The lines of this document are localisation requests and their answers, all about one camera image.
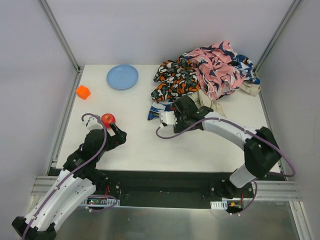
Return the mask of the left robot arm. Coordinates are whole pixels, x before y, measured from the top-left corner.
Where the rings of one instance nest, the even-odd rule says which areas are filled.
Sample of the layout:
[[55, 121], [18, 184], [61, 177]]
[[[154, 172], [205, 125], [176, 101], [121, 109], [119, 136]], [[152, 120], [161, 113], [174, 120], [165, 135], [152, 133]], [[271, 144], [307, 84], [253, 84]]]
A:
[[114, 135], [106, 128], [92, 129], [83, 143], [67, 157], [62, 170], [45, 196], [26, 215], [17, 216], [12, 226], [23, 240], [53, 240], [68, 216], [94, 193], [106, 196], [110, 192], [107, 176], [96, 168], [105, 152], [127, 140], [127, 133], [110, 124]]

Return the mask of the orange black camouflage cloth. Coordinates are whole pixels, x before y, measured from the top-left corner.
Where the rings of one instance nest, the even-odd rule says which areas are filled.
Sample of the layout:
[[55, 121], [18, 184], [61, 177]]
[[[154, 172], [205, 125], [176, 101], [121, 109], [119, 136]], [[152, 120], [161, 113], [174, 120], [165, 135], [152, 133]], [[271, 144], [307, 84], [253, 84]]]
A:
[[163, 62], [157, 69], [153, 81], [158, 83], [150, 94], [155, 102], [175, 100], [201, 88], [193, 64], [182, 57], [176, 61]]

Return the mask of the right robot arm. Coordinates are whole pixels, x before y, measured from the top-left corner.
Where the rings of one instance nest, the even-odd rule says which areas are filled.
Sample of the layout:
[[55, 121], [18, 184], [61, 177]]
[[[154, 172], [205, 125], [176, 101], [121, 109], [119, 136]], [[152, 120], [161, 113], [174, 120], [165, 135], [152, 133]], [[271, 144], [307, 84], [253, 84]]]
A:
[[174, 132], [200, 129], [219, 135], [244, 152], [244, 164], [236, 169], [226, 183], [240, 189], [247, 183], [263, 178], [281, 159], [279, 147], [267, 127], [247, 128], [223, 117], [213, 109], [197, 107], [187, 95], [174, 101]]

